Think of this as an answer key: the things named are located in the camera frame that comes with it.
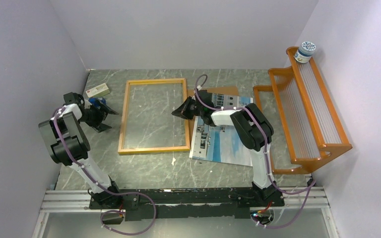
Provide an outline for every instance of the gray marble surface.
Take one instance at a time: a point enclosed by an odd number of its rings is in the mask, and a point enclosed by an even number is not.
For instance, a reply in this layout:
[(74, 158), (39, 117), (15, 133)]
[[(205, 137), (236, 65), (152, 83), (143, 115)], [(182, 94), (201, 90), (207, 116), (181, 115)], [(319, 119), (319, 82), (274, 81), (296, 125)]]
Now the gray marble surface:
[[(125, 95), (125, 83), (134, 79), (157, 78), (186, 78), (188, 88), (193, 88), (196, 78), (206, 73), (208, 75), (205, 87), (237, 86), (241, 96), (253, 97), (253, 86), (269, 85), (266, 70), (232, 70), (232, 69), (173, 69), (173, 70), (92, 70), (88, 77), (85, 89), (93, 88), (106, 83), (110, 94), (106, 95), (108, 105), (121, 114)], [(157, 127), (159, 122), (148, 120), (152, 115), (160, 112), (170, 116), (173, 107), (182, 102), (181, 97), (162, 92), (162, 88), (151, 90), (135, 89), (134, 99), (137, 98), (130, 114), (145, 118), (141, 125), (134, 121), (133, 131), (128, 131), (131, 143), (139, 143), (144, 138), (153, 138), (160, 143), (181, 143), (179, 130), (163, 130)], [(265, 115), (275, 128), (273, 136), (273, 158), (277, 167), (292, 166), (285, 159), (286, 144), (283, 133), (280, 132), (279, 117), (272, 94), (261, 94), (262, 107)], [(230, 165), (216, 162), (193, 160), (189, 152), (166, 152), (152, 154), (122, 155), (118, 154), (121, 116), (109, 115), (105, 123), (113, 128), (96, 133), (86, 124), (81, 124), (87, 136), (91, 151), (90, 156), (98, 166), (114, 179), (119, 188), (188, 188), (188, 187), (233, 187), (250, 186), (253, 177), (252, 167)], [(305, 175), (275, 176), (280, 186), (305, 186)], [(68, 167), (62, 167), (59, 175), (57, 190), (83, 190), (88, 185), (80, 175)]]

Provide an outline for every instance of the wooden shelf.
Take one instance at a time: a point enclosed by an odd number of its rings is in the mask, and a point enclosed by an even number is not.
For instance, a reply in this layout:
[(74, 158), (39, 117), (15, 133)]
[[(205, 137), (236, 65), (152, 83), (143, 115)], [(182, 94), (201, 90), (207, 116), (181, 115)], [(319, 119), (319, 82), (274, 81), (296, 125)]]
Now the wooden shelf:
[(274, 174), (310, 174), (352, 148), (315, 60), (298, 63), (296, 51), (287, 49), (290, 67), (268, 73), (291, 163), (300, 166), (282, 170), (272, 165)]

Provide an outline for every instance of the white wall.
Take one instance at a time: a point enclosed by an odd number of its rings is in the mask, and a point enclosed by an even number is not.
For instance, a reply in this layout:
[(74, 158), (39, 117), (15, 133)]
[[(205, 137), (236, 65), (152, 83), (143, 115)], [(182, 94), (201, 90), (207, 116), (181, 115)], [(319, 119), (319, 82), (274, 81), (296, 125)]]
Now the white wall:
[(318, 0), (51, 0), (87, 68), (284, 64)]
[(320, 0), (305, 40), (354, 146), (314, 176), (342, 238), (381, 237), (381, 0)]
[(31, 237), (59, 169), (38, 123), (86, 76), (48, 0), (0, 1), (0, 238)]

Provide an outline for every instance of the floor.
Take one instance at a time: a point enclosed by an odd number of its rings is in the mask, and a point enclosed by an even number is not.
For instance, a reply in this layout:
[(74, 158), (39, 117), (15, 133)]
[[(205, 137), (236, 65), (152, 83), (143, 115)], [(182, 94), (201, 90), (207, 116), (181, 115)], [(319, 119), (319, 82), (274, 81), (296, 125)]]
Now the floor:
[[(266, 70), (233, 70), (233, 69), (172, 69), (172, 70), (92, 70), (88, 77), (85, 89), (93, 88), (106, 83), (110, 94), (106, 95), (108, 105), (121, 114), (125, 95), (125, 83), (133, 79), (157, 78), (186, 78), (188, 88), (193, 88), (196, 78), (206, 73), (208, 80), (205, 87), (237, 86), (241, 96), (253, 97), (253, 86), (269, 85), (269, 76)], [(181, 100), (173, 94), (163, 94), (168, 90), (144, 91), (136, 94), (142, 98), (140, 108), (135, 113), (146, 114), (151, 118), (160, 112), (170, 113), (173, 107), (178, 107)], [(274, 98), (270, 93), (261, 93), (262, 109), (265, 116), (274, 127), (272, 154), (277, 168), (292, 168), (289, 163), (287, 146), (282, 133), (279, 116)], [(118, 154), (118, 143), (121, 116), (109, 115), (105, 120), (112, 129), (96, 133), (86, 124), (81, 124), (87, 136), (91, 151), (90, 156), (98, 166), (115, 180), (119, 188), (190, 188), (190, 187), (237, 187), (251, 186), (252, 167), (222, 164), (189, 159), (189, 152), (166, 152), (156, 154)], [(142, 126), (149, 127), (148, 132), (133, 133), (127, 136), (137, 143), (147, 141), (157, 128), (154, 120), (142, 122)], [(171, 140), (174, 132), (166, 132), (163, 140)], [(279, 186), (306, 186), (305, 175), (276, 175)], [(61, 168), (57, 190), (84, 190), (88, 185), (82, 177), (71, 168)]]

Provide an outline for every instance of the purple cable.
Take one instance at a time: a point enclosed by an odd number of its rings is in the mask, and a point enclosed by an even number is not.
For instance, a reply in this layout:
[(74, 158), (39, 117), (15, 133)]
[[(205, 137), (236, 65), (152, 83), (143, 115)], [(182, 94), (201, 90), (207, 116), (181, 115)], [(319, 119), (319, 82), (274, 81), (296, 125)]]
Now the purple cable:
[[(263, 136), (263, 139), (264, 141), (268, 141), (268, 138), (265, 134), (265, 132), (262, 130), (262, 128), (260, 127), (259, 123), (256, 121), (255, 117), (252, 115), (252, 113), (250, 112), (249, 109), (243, 107), (243, 108), (234, 108), (234, 107), (224, 107), (223, 109), (219, 109), (219, 108), (213, 108), (213, 107), (210, 107), (208, 106), (206, 103), (204, 103), (201, 98), (199, 97), (199, 94), (198, 94), (198, 81), (202, 78), (202, 77), (205, 77), (205, 80), (204, 82), (201, 84), (201, 87), (205, 84), (206, 80), (208, 79), (208, 75), (206, 74), (203, 74), (201, 76), (199, 76), (197, 79), (196, 79), (196, 83), (195, 83), (195, 96), (196, 98), (198, 98), (198, 101), (206, 108), (208, 109), (211, 109), (213, 111), (221, 111), (221, 110), (245, 110), (249, 117), (252, 119), (252, 121), (254, 122), (254, 124), (257, 126), (257, 128), (259, 129), (259, 131), (261, 132), (262, 136)], [(302, 204), (302, 206), (300, 207), (300, 210), (297, 212), (297, 214), (294, 216), (294, 218), (288, 222), (287, 224), (284, 224), (282, 226), (276, 226), (276, 227), (269, 227), (269, 226), (266, 226), (266, 228), (269, 228), (269, 229), (279, 229), (279, 228), (284, 228), (284, 227), (287, 227), (289, 225), (291, 225), (297, 218), (298, 216), (301, 214), (305, 204), (306, 204), (306, 201), (308, 199), (308, 195), (310, 193), (310, 189), (314, 186), (314, 184), (316, 183), (316, 180), (314, 180), (308, 187), (300, 190), (300, 191), (297, 191), (297, 192), (287, 192), (287, 191), (284, 191), (282, 189), (280, 189), (275, 183), (274, 181), (272, 180), (271, 178), (271, 175), (270, 175), (270, 170), (269, 170), (269, 157), (268, 157), (268, 149), (266, 146), (264, 146), (264, 154), (265, 154), (265, 161), (266, 161), (266, 172), (267, 172), (267, 176), (268, 176), (268, 179), (269, 181), (271, 182), (271, 184), (280, 192), (282, 193), (285, 193), (285, 194), (288, 194), (288, 195), (295, 195), (295, 194), (299, 194), (299, 193), (302, 193), (304, 191), (307, 191), (306, 193), (306, 197), (305, 197), (305, 200)]]
[(149, 196), (147, 196), (147, 195), (145, 195), (145, 194), (143, 194), (143, 193), (140, 193), (140, 192), (115, 193), (115, 192), (109, 191), (109, 190), (107, 190), (105, 187), (101, 186), (101, 185), (100, 185), (100, 184), (99, 184), (99, 183), (98, 183), (98, 182), (97, 182), (97, 181), (96, 181), (96, 180), (95, 180), (95, 179), (88, 173), (88, 171), (87, 171), (85, 168), (83, 168), (83, 164), (80, 163), (80, 162), (78, 162), (78, 161), (72, 156), (71, 151), (69, 150), (69, 148), (68, 148), (68, 146), (67, 146), (67, 144), (66, 144), (66, 142), (65, 142), (65, 139), (64, 139), (64, 137), (62, 136), (61, 130), (59, 129), (59, 126), (58, 126), (57, 118), (58, 118), (58, 116), (65, 110), (65, 108), (62, 107), (62, 108), (60, 108), (60, 110), (61, 110), (60, 112), (59, 112), (59, 109), (58, 109), (58, 110), (56, 110), (55, 113), (54, 113), (54, 117), (55, 117), (55, 119), (53, 120), (53, 125), (55, 126), (56, 133), (58, 134), (59, 138), (61, 139), (61, 143), (62, 143), (63, 147), (65, 148), (66, 153), (68, 154), (68, 157), (71, 159), (71, 161), (72, 161), (73, 163), (77, 164), (77, 165), (81, 168), (81, 170), (84, 172), (84, 174), (85, 174), (85, 175), (86, 175), (86, 176), (87, 176), (93, 183), (95, 183), (99, 188), (101, 188), (102, 190), (104, 190), (104, 191), (107, 192), (108, 194), (111, 194), (111, 195), (113, 195), (113, 196), (124, 196), (124, 195), (129, 195), (129, 194), (137, 194), (137, 195), (141, 195), (141, 196), (146, 197), (146, 198), (151, 202), (151, 204), (152, 204), (152, 206), (153, 206), (153, 208), (154, 208), (154, 216), (153, 216), (153, 218), (152, 218), (152, 220), (151, 220), (150, 225), (148, 225), (147, 228), (145, 228), (144, 230), (142, 230), (142, 231), (140, 231), (140, 232), (136, 232), (136, 233), (125, 233), (125, 232), (118, 231), (118, 230), (116, 230), (116, 229), (112, 229), (111, 227), (106, 226), (106, 225), (103, 224), (103, 217), (104, 217), (104, 215), (106, 215), (106, 214), (108, 214), (108, 213), (118, 213), (118, 214), (123, 214), (123, 215), (124, 215), (124, 212), (121, 212), (121, 211), (118, 211), (118, 210), (110, 210), (110, 211), (107, 211), (107, 212), (104, 212), (103, 214), (101, 214), (101, 216), (100, 216), (100, 222), (101, 222), (102, 227), (104, 227), (104, 228), (106, 228), (106, 229), (108, 229), (108, 230), (110, 230), (110, 231), (116, 232), (116, 233), (118, 233), (118, 234), (125, 235), (125, 236), (135, 236), (135, 235), (140, 235), (140, 234), (146, 232), (147, 230), (149, 230), (149, 229), (153, 226), (153, 224), (154, 224), (154, 222), (155, 222), (155, 217), (156, 217), (156, 215), (157, 215), (157, 210), (156, 210), (156, 207), (155, 207), (155, 202), (154, 202)]

